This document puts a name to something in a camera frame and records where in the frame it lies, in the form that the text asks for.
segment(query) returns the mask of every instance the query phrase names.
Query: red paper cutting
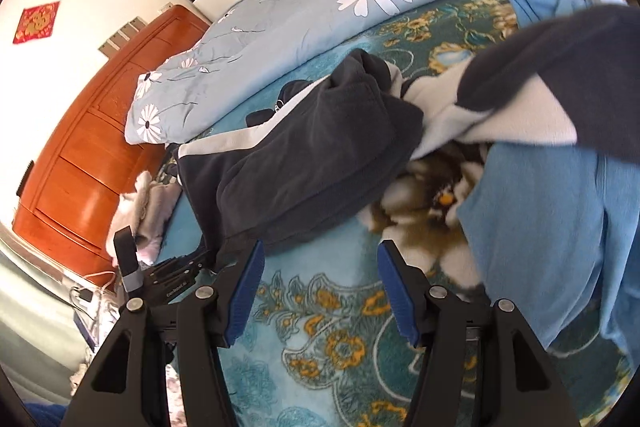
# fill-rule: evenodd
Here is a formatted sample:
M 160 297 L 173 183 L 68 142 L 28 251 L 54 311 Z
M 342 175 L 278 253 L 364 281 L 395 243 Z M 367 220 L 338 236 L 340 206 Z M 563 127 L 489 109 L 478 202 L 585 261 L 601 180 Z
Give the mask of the red paper cutting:
M 50 37 L 59 5 L 60 1 L 57 1 L 25 8 L 20 17 L 18 29 L 15 31 L 14 44 Z

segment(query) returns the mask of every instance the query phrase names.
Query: floral bedsheet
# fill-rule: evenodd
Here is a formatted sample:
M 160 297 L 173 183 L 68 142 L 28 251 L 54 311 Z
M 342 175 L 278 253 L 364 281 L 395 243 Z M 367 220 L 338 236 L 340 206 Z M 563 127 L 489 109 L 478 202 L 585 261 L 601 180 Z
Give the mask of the floral bedsheet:
M 405 77 L 439 74 L 516 31 L 508 0 L 439 0 L 375 26 L 258 92 L 204 135 L 244 126 L 283 84 L 330 73 L 354 48 L 395 63 Z M 200 230 L 182 198 L 161 258 L 193 250 Z M 245 427 L 400 427 L 424 353 L 399 335 L 376 269 L 380 237 L 354 217 L 306 245 L 270 255 L 251 318 L 221 349 L 225 380 Z M 432 282 L 455 288 L 434 270 Z M 549 350 L 583 426 L 599 420 L 630 380 L 625 358 L 598 336 L 594 302 Z M 470 346 L 459 425 L 472 413 L 478 359 Z
M 140 75 L 129 143 L 184 143 L 307 60 L 434 0 L 242 0 L 202 40 Z

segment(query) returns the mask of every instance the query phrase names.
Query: white cable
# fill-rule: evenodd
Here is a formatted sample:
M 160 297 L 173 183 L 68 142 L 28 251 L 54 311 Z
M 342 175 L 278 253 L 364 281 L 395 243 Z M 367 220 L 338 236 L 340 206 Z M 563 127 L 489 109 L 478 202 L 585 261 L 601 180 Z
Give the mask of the white cable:
M 556 359 L 568 359 L 569 357 L 572 357 L 573 355 L 577 355 L 578 353 L 580 353 L 581 351 L 584 351 L 585 349 L 587 349 L 587 347 L 591 346 L 591 344 L 593 344 L 596 339 L 600 336 L 600 332 L 596 331 L 596 334 L 593 335 L 586 344 L 584 344 L 583 346 L 578 347 L 577 349 L 571 349 L 569 351 L 558 351 L 556 349 L 554 349 L 553 347 L 549 347 L 546 352 L 548 352 L 550 355 L 553 355 L 554 357 L 556 357 Z
M 107 286 L 110 285 L 112 282 L 114 282 L 114 280 L 116 279 L 116 272 L 114 271 L 102 271 L 102 272 L 97 272 L 97 273 L 89 273 L 87 275 L 85 275 L 84 277 L 97 277 L 98 275 L 107 275 L 107 274 L 111 274 L 111 279 L 109 279 L 109 281 L 107 281 L 101 288 L 99 291 L 99 296 L 98 296 L 98 307 L 97 310 L 95 312 L 95 317 L 94 320 L 91 323 L 91 327 L 90 327 L 90 332 L 92 335 L 94 335 L 95 333 L 95 346 L 99 347 L 100 346 L 100 311 L 102 308 L 102 300 L 104 299 L 104 291 L 106 290 Z
M 81 286 L 72 286 L 69 289 L 69 302 L 71 302 L 71 305 L 79 312 L 82 312 L 84 315 L 86 315 L 89 318 L 92 318 L 91 315 L 89 315 L 89 313 L 87 312 L 87 310 L 85 310 L 84 308 L 82 308 L 74 299 L 78 298 L 78 294 L 80 293 L 80 290 L 82 289 Z

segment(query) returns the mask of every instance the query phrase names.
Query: dark gray jacket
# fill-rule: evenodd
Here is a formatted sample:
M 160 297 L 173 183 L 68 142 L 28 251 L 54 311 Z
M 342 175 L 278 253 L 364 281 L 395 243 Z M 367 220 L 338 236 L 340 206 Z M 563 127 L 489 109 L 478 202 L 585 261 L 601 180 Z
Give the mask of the dark gray jacket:
M 422 134 L 421 110 L 389 94 L 400 77 L 354 50 L 266 123 L 180 146 L 207 250 L 305 241 L 382 197 Z
M 419 158 L 450 140 L 577 145 L 640 164 L 640 9 L 537 23 L 403 86 L 424 112 Z

